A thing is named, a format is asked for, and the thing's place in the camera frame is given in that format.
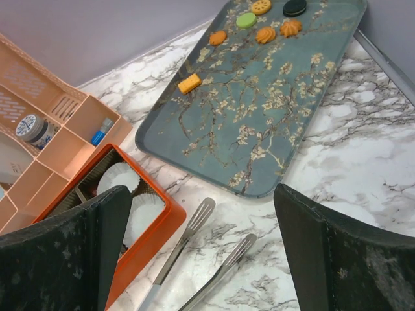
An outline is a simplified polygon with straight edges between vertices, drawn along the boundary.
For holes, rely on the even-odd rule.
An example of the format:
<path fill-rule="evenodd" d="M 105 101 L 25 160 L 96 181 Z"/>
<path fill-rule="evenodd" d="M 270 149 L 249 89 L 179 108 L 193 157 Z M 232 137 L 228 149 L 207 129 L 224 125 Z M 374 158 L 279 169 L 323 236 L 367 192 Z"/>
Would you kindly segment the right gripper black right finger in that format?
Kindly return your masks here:
<path fill-rule="evenodd" d="M 334 211 L 282 183 L 274 205 L 301 310 L 414 309 L 414 238 Z"/>

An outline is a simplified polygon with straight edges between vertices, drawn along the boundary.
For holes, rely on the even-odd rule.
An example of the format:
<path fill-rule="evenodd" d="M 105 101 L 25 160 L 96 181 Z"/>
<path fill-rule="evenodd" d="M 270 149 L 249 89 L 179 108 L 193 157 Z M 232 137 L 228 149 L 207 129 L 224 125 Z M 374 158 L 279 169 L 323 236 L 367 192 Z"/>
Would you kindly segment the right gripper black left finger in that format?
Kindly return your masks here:
<path fill-rule="evenodd" d="M 2 310 L 104 310 L 132 196 L 115 186 L 1 236 Z"/>

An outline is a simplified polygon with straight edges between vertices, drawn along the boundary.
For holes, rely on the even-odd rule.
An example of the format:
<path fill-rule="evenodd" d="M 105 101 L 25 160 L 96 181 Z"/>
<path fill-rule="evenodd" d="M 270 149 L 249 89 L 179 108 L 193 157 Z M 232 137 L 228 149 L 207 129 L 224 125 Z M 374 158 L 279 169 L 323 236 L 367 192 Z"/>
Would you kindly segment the orange cookie tin box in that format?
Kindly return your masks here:
<path fill-rule="evenodd" d="M 124 153 L 118 146 L 107 144 L 84 165 L 81 171 L 35 219 L 37 222 L 42 221 L 49 216 L 63 213 L 92 199 L 97 195 L 97 185 L 102 175 L 112 165 L 122 162 L 128 163 L 141 178 L 138 188 L 131 193 L 132 199 L 140 194 L 155 194 L 164 201 L 165 207 L 130 248 L 122 244 L 107 306 L 113 305 L 127 286 L 183 224 L 186 219 L 185 209 L 132 157 Z"/>

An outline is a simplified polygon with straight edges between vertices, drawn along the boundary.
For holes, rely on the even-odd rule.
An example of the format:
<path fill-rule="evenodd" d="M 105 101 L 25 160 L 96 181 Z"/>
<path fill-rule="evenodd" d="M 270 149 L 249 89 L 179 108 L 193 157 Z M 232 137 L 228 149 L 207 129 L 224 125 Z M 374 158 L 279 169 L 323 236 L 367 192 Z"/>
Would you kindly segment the steel serving tongs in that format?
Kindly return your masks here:
<path fill-rule="evenodd" d="M 200 202 L 138 310 L 176 308 L 181 302 L 184 305 L 179 310 L 196 310 L 257 242 L 253 233 L 240 241 L 215 241 L 230 232 L 224 224 L 215 228 L 215 206 L 213 198 Z"/>

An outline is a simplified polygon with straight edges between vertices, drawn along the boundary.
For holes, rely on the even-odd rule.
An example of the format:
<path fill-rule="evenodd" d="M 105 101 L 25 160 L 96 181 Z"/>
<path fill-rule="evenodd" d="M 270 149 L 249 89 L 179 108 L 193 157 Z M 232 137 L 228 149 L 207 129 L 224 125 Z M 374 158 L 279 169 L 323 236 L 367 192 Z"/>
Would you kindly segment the rectangular yellow cracker cookie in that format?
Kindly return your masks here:
<path fill-rule="evenodd" d="M 188 76 L 178 84 L 178 89 L 183 95 L 185 95 L 201 84 L 202 79 L 196 73 L 193 73 L 191 76 Z"/>

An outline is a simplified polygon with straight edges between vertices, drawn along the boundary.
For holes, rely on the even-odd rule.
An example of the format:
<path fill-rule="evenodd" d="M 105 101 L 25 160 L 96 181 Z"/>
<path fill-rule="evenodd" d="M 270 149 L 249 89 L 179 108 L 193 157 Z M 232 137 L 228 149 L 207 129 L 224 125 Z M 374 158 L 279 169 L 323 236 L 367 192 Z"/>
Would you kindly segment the round orange chip cookie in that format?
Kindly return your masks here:
<path fill-rule="evenodd" d="M 212 46 L 218 46 L 222 44 L 227 38 L 227 33 L 223 30 L 214 32 L 209 37 L 209 44 Z"/>

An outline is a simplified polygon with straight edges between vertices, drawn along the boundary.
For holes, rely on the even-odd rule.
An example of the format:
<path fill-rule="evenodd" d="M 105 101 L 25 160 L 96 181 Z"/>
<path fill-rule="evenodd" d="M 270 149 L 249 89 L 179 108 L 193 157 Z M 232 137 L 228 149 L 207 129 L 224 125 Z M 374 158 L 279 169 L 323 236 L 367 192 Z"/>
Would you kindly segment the black sandwich cookie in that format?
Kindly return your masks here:
<path fill-rule="evenodd" d="M 306 0 L 288 0 L 283 6 L 283 15 L 286 17 L 296 17 L 303 14 L 306 9 Z"/>

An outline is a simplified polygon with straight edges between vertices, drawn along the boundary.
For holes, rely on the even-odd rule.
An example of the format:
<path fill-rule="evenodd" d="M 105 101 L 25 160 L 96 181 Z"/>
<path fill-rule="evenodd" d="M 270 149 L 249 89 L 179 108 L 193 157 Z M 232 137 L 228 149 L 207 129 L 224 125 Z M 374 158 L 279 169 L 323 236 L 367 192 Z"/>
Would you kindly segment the green macaron cookie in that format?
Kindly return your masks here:
<path fill-rule="evenodd" d="M 240 29 L 247 29 L 252 27 L 257 21 L 257 16 L 252 13 L 244 13 L 242 15 L 240 15 L 237 20 L 236 20 L 236 25 L 240 28 Z"/>

